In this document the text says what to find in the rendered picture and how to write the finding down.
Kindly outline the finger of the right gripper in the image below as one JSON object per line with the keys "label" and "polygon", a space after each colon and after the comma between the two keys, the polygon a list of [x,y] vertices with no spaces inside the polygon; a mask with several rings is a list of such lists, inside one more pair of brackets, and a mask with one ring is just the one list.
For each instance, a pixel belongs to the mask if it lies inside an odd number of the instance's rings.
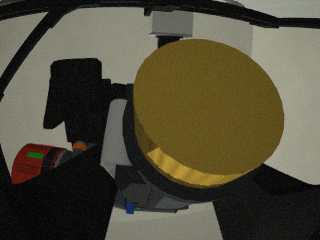
{"label": "finger of the right gripper", "polygon": [[95,100],[97,100],[95,76],[52,76],[49,79],[49,91],[43,128],[54,129],[79,106]]}

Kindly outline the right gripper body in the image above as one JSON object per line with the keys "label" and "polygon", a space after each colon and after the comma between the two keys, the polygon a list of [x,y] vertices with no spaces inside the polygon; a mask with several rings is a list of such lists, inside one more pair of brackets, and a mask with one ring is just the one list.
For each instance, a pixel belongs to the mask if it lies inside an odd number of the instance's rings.
{"label": "right gripper body", "polygon": [[[51,77],[66,74],[93,75],[96,78],[97,91],[102,90],[102,62],[97,58],[57,60],[51,64],[50,72]],[[72,148],[76,141],[86,141],[86,146],[87,143],[98,144],[103,141],[107,121],[102,112],[98,112],[98,110],[101,105],[106,104],[110,104],[110,101],[97,96],[96,101],[79,106],[66,118],[64,121],[66,137],[67,142],[72,144]]]}

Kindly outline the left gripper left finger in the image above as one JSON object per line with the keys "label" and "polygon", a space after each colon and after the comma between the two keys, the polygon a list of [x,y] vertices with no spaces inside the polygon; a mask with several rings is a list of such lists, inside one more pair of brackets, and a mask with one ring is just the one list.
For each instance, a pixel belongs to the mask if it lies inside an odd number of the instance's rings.
{"label": "left gripper left finger", "polygon": [[105,240],[118,187],[100,165],[102,147],[22,183],[0,181],[0,237]]}

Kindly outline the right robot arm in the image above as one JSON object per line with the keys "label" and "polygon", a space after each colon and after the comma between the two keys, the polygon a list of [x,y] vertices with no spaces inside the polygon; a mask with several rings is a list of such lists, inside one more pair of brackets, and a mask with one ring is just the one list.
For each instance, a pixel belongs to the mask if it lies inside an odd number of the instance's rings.
{"label": "right robot arm", "polygon": [[[158,37],[157,37],[158,36]],[[174,42],[177,40],[180,40],[183,37],[180,36],[164,36],[164,35],[157,35],[156,38],[158,38],[158,48],[168,44],[170,42]],[[111,84],[111,79],[102,79],[102,90],[97,91],[97,96],[109,100],[110,102],[114,99],[126,99],[126,84],[119,84],[119,83],[113,83]],[[104,118],[107,121],[108,112],[109,112],[109,106],[110,104],[102,105],[98,112],[102,112],[102,115],[104,115]],[[103,111],[102,111],[103,110]]]}

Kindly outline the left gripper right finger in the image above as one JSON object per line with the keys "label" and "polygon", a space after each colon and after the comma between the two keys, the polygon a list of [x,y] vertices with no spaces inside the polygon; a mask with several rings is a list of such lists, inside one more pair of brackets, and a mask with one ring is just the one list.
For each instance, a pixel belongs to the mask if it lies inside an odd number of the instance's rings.
{"label": "left gripper right finger", "polygon": [[320,184],[264,163],[243,189],[212,203],[223,240],[316,240],[320,235]]}

